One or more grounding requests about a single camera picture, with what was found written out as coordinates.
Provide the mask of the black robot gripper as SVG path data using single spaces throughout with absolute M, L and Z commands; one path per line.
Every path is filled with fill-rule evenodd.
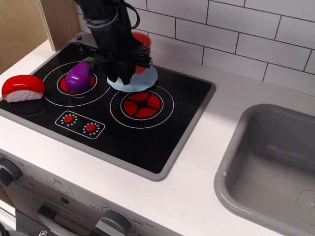
M 130 84 L 135 66 L 149 68 L 152 65 L 150 47 L 132 36 L 131 27 L 120 21 L 86 20 L 91 33 L 75 37 L 83 50 L 96 54 L 98 66 L 111 82 L 119 78 L 124 85 Z

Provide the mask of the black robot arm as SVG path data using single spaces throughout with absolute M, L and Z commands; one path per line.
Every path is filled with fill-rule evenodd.
M 133 6 L 123 0 L 78 0 L 84 24 L 90 33 L 78 35 L 75 41 L 81 46 L 81 52 L 94 57 L 112 82 L 121 79 L 128 85 L 137 66 L 149 68 L 152 59 L 150 47 L 132 35 L 132 29 L 138 27 L 138 18 L 131 24 L 128 9 Z

